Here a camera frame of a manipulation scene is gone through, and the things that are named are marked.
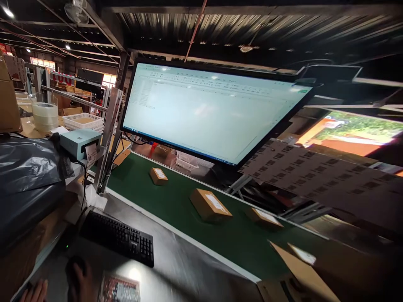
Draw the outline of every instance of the corrugated metal roof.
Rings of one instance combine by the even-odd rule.
[[[120,13],[135,36],[189,42],[196,14]],[[403,19],[392,16],[204,15],[196,43],[265,49],[333,51],[393,43],[403,38]]]

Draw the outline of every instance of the window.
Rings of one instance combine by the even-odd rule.
[[[108,86],[109,88],[113,88],[113,87],[115,87],[115,84],[116,84],[116,76],[108,74],[108,73],[104,73],[104,78],[102,80],[102,85]]]
[[[42,59],[37,59],[37,58],[31,57],[31,63],[34,65],[42,66],[42,67],[48,67],[51,70],[56,69],[56,64],[55,64],[55,62],[52,62],[52,61],[47,61],[47,60],[42,60]]]

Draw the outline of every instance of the hand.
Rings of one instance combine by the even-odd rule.
[[[77,289],[71,287],[71,295],[74,302],[95,302],[95,292],[92,287],[92,272],[91,267],[85,262],[86,266],[86,276],[83,275],[83,271],[75,263],[73,264],[74,271],[76,272],[77,279],[80,284],[80,292],[77,293]]]
[[[47,280],[45,282],[40,279],[37,286],[32,287],[29,291],[26,289],[20,299],[20,302],[43,302],[46,298]]]

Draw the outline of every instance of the keyboard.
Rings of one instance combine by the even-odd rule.
[[[154,267],[152,236],[117,220],[90,211],[81,227],[80,236],[122,256]]]

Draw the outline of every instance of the monitor screen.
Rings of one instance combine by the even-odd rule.
[[[311,90],[158,63],[139,62],[134,72],[123,131],[231,166],[239,165]]]

